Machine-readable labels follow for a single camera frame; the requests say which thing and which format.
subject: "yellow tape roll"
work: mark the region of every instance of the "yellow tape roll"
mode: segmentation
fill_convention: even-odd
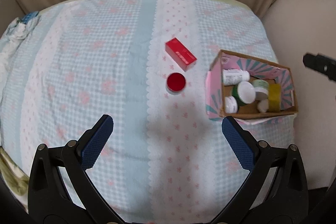
[[[270,84],[268,87],[268,112],[280,112],[281,86]]]

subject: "bed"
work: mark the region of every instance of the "bed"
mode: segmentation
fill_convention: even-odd
[[[173,37],[198,59],[186,73],[164,51]],[[70,0],[14,20],[0,40],[0,168],[13,194],[26,205],[40,143],[63,146],[109,114],[113,134],[87,173],[110,206],[127,222],[209,222],[248,175],[205,112],[205,75],[222,48],[277,62],[260,20],[235,0]],[[166,91],[172,72],[187,79],[180,95]],[[294,118],[239,122],[287,147]]]

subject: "white bottle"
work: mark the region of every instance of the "white bottle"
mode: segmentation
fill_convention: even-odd
[[[236,85],[242,81],[250,80],[250,74],[246,70],[224,69],[222,74],[224,85]]]

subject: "open box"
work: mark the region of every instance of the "open box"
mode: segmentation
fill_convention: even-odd
[[[254,101],[239,108],[237,113],[225,113],[226,96],[230,96],[233,86],[222,84],[223,69],[241,69],[250,73],[250,80],[266,80],[270,84],[281,85],[281,111],[259,113],[257,104]],[[264,59],[252,57],[238,52],[220,50],[210,66],[206,77],[206,112],[209,119],[217,121],[225,116],[232,116],[238,119],[268,118],[281,115],[291,115],[298,112],[297,99],[294,89],[291,70],[288,67],[270,62]]]

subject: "red box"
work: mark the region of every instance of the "red box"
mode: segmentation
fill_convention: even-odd
[[[197,60],[177,38],[166,42],[166,52],[184,71],[193,67]]]

